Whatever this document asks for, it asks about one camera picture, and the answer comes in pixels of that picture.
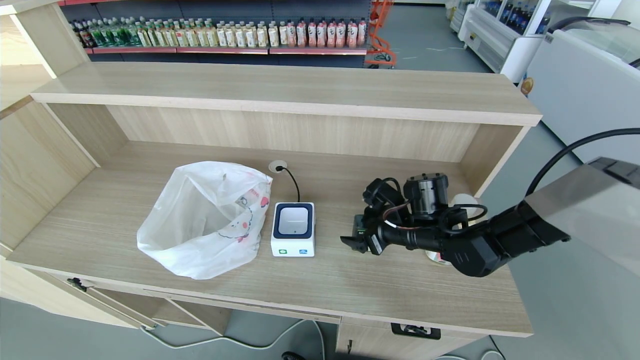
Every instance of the white plastic bag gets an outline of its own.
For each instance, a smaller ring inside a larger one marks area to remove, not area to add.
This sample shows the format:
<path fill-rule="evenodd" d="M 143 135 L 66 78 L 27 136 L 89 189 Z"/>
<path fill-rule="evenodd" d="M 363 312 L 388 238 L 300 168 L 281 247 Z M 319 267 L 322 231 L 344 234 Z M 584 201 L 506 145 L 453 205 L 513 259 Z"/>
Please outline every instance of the white plastic bag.
<path fill-rule="evenodd" d="M 253 260 L 271 178 L 234 163 L 176 168 L 138 229 L 138 248 L 176 275 L 210 279 Z"/>

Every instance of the wall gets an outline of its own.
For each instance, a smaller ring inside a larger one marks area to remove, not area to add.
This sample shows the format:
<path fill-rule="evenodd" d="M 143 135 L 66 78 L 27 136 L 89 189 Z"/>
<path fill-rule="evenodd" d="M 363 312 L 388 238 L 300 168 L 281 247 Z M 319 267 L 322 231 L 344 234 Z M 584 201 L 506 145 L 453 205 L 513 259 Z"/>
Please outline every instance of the wall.
<path fill-rule="evenodd" d="M 640 1 L 622 0 L 613 18 L 629 20 L 631 26 L 640 29 Z"/>

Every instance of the wooden shelf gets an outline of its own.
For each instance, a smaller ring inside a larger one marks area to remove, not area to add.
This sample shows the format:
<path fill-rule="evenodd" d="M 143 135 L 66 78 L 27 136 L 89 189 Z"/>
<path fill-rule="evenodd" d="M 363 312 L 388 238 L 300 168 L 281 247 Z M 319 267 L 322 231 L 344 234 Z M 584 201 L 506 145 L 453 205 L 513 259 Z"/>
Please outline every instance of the wooden shelf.
<path fill-rule="evenodd" d="M 269 174 L 273 159 L 288 162 L 302 201 L 316 205 L 314 258 L 271 255 L 273 204 L 295 198 L 291 180 L 279 175 L 271 188 L 262 246 L 252 262 L 197 281 L 171 274 L 138 250 L 136 232 L 175 167 L 231 161 Z M 528 336 L 531 326 L 506 266 L 489 277 L 466 277 L 430 261 L 422 251 L 389 247 L 384 255 L 372 256 L 340 242 L 340 235 L 351 234 L 353 215 L 365 206 L 361 194 L 369 182 L 385 176 L 403 181 L 421 172 L 447 174 L 450 196 L 469 191 L 457 163 L 129 142 L 78 184 L 8 259 L 152 291 Z"/>
<path fill-rule="evenodd" d="M 178 82 L 188 86 L 167 86 Z M 541 118 L 504 76 L 464 72 L 97 62 L 60 75 L 31 96 L 52 103 L 471 124 L 535 126 Z"/>

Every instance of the floor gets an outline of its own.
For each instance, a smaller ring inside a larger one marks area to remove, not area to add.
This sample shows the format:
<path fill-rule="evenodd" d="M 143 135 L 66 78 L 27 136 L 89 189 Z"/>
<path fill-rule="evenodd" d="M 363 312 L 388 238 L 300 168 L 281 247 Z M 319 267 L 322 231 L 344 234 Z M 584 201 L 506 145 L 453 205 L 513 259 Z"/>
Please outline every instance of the floor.
<path fill-rule="evenodd" d="M 397 69 L 489 71 L 470 50 L 459 49 L 461 42 L 449 30 L 441 7 L 396 6 L 381 36 L 390 41 L 398 54 Z M 521 200 L 535 173 L 560 148 L 561 144 L 544 125 L 531 129 L 483 195 L 490 215 Z M 544 183 L 576 166 L 573 158 L 563 159 Z M 640 351 L 640 345 L 633 340 L 637 332 L 632 327 L 637 322 L 627 322 L 627 328 L 620 326 L 626 316 L 637 319 L 634 299 L 640 298 L 640 282 L 633 282 L 629 274 L 602 261 L 580 241 L 523 255 L 509 267 L 535 335 L 527 339 L 496 337 L 507 359 L 630 359 Z M 248 350 L 220 341 L 170 350 L 138 330 L 52 315 L 10 300 L 0 300 L 0 314 L 3 360 L 87 357 L 259 360 L 279 359 L 285 350 L 299 352 L 309 360 L 321 358 L 319 337 L 309 322 L 287 334 L 270 350 Z M 294 321 L 235 311 L 226 335 L 265 345 Z M 172 343 L 209 336 L 208 332 L 176 326 L 159 329 L 158 333 Z M 323 333 L 327 347 L 331 348 L 336 327 L 323 324 Z M 491 341 L 483 338 L 453 354 L 476 360 L 491 348 Z M 491 355 L 484 360 L 497 359 Z"/>

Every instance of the black wire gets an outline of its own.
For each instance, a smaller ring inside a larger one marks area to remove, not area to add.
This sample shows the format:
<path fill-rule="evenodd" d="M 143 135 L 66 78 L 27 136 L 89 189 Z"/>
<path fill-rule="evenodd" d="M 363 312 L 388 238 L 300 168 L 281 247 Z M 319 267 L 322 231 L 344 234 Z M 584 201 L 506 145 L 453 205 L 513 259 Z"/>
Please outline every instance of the black wire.
<path fill-rule="evenodd" d="M 298 192 L 298 202 L 300 202 L 300 188 L 298 188 L 298 182 L 296 181 L 296 178 L 293 177 L 293 174 L 291 173 L 291 171 L 289 171 L 288 168 L 282 167 L 282 170 L 286 170 L 289 173 L 289 176 L 291 176 L 291 180 L 293 180 L 293 183 L 296 185 L 296 191 Z"/>
<path fill-rule="evenodd" d="M 398 180 L 396 180 L 394 177 L 385 177 L 384 179 L 382 179 L 382 181 L 384 181 L 385 183 L 387 181 L 392 181 L 394 184 L 396 184 L 396 190 L 400 192 L 400 183 L 398 183 Z"/>
<path fill-rule="evenodd" d="M 479 218 L 485 216 L 488 212 L 488 209 L 486 206 L 484 205 L 480 205 L 480 204 L 456 204 L 450 208 L 447 208 L 445 211 L 442 212 L 442 214 L 440 215 L 440 218 L 438 218 L 438 227 L 440 228 L 440 230 L 445 233 L 445 234 L 451 234 L 451 235 L 459 235 L 459 234 L 463 234 L 466 233 L 467 231 L 471 231 L 475 228 L 476 225 L 470 226 L 470 227 L 464 227 L 462 229 L 449 229 L 447 227 L 447 224 L 445 223 L 445 221 L 447 220 L 447 215 L 449 215 L 450 212 L 457 210 L 457 209 L 461 209 L 461 208 L 476 208 L 476 209 L 482 209 L 482 212 L 480 212 L 480 214 L 470 218 L 468 221 L 473 221 L 473 220 L 478 220 Z"/>
<path fill-rule="evenodd" d="M 609 138 L 612 136 L 619 136 L 619 135 L 640 135 L 640 127 L 628 127 L 626 129 L 603 131 L 602 133 L 597 133 L 597 134 L 593 134 L 591 136 L 582 138 L 572 143 L 571 145 L 565 147 L 564 149 L 560 150 L 553 158 L 551 158 L 551 160 L 549 160 L 545 164 L 545 166 L 542 167 L 542 169 L 540 169 L 540 171 L 536 174 L 536 177 L 534 177 L 533 181 L 531 181 L 531 185 L 529 185 L 529 188 L 527 189 L 527 193 L 525 196 L 529 196 L 534 191 L 536 191 L 536 188 L 540 184 L 540 181 L 542 180 L 542 178 L 564 155 L 567 155 L 577 147 L 580 147 L 586 143 L 590 143 L 599 139 Z"/>
<path fill-rule="evenodd" d="M 502 351 L 500 351 L 500 348 L 498 347 L 498 345 L 495 344 L 495 341 L 493 340 L 493 336 L 489 335 L 489 339 L 491 340 L 491 342 L 493 343 L 493 346 L 495 347 L 495 351 L 497 351 L 498 353 L 500 353 L 500 355 L 502 356 L 502 358 L 504 360 L 507 360 L 506 357 L 504 357 L 504 354 L 502 353 Z"/>

